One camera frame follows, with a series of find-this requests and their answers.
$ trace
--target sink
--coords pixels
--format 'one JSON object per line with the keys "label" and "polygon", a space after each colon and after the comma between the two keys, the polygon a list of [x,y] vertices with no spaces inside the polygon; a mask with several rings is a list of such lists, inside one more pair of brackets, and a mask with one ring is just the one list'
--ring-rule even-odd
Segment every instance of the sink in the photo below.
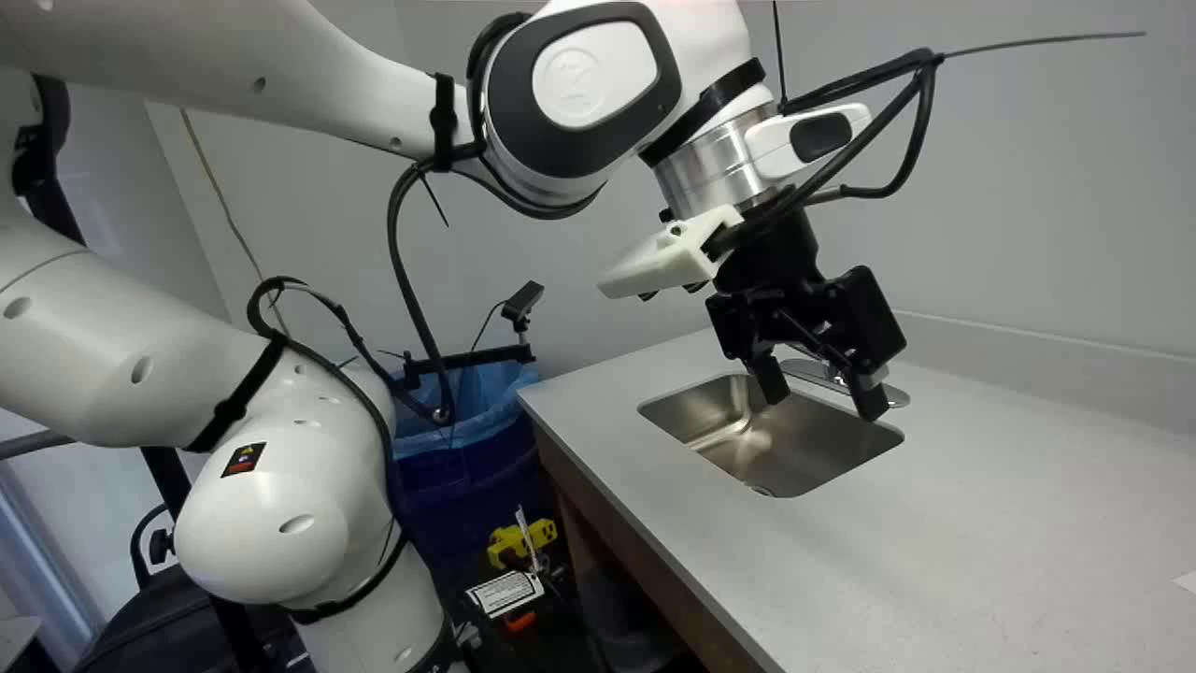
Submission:
{"label": "sink", "polygon": [[766,496],[812,492],[906,443],[799,394],[771,408],[747,373],[652,400],[638,414]]}

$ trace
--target trash bin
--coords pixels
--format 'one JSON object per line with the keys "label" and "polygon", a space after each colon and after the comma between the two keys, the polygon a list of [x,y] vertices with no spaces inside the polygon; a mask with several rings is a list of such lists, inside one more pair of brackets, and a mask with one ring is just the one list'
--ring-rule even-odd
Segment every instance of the trash bin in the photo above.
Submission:
{"label": "trash bin", "polygon": [[[405,414],[392,443],[392,505],[432,580],[446,592],[483,577],[492,526],[554,515],[547,476],[533,460],[531,418],[517,394],[539,383],[531,364],[483,364],[448,370],[457,425]],[[441,397],[436,379],[417,379],[417,400]]]}

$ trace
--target white wall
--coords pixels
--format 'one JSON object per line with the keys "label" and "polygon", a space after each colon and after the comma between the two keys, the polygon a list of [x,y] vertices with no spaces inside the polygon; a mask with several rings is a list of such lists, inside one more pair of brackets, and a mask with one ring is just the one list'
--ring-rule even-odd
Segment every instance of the white wall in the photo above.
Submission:
{"label": "white wall", "polygon": [[[143,102],[72,86],[76,125],[59,178],[102,257],[194,307],[224,312]],[[4,414],[0,438],[32,429]],[[9,460],[93,605],[112,616],[132,596],[132,526],[161,505],[138,451],[54,449]]]}
{"label": "white wall", "polygon": [[[431,72],[465,72],[496,0],[325,0],[377,51]],[[766,4],[744,0],[771,65]],[[1142,25],[1151,40],[973,59],[942,72],[938,125],[909,193],[815,213],[826,266],[870,263],[902,312],[1193,352],[1196,213],[1193,25],[1186,0],[784,0],[794,79],[826,81],[911,44]],[[239,316],[250,293],[174,111],[156,107],[178,190],[198,221],[220,296]],[[272,272],[341,296],[389,347],[414,347],[382,246],[389,178],[405,167],[334,139],[198,115],[239,223]],[[881,176],[898,141],[865,171]],[[432,329],[465,347],[483,312],[518,279],[547,279],[533,343],[548,370],[604,358],[706,320],[701,303],[604,303],[594,278],[655,227],[655,178],[637,165],[594,208],[541,223],[441,178],[446,233],[414,197],[406,252]],[[304,337],[346,352],[334,320],[288,307]]]}

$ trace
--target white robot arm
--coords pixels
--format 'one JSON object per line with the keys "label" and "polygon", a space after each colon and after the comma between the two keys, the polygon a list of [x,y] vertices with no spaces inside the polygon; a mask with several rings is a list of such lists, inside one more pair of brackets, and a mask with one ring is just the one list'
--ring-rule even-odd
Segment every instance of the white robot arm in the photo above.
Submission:
{"label": "white robot arm", "polygon": [[[723,283],[723,266],[741,289],[733,233],[761,221],[744,252],[772,246],[784,178],[870,121],[782,115],[736,0],[554,0],[492,35],[467,86],[355,44],[306,0],[9,0],[0,65],[431,156],[528,213],[588,207],[638,155],[674,223],[603,279],[609,296]],[[0,104],[0,167],[16,132]],[[392,418],[371,410],[392,404],[355,383],[125,279],[0,182],[0,404],[93,444],[214,449],[174,526],[182,567],[220,600],[288,605],[319,671],[424,671],[446,615],[389,515]],[[239,414],[214,423],[232,397]]]}

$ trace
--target stainless steel sink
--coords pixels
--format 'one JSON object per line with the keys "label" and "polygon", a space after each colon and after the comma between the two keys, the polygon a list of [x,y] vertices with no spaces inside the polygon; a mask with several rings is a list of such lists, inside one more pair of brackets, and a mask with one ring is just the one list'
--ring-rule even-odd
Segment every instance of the stainless steel sink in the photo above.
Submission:
{"label": "stainless steel sink", "polygon": [[638,414],[766,496],[812,492],[906,443],[799,394],[771,408],[747,373],[652,400]]}

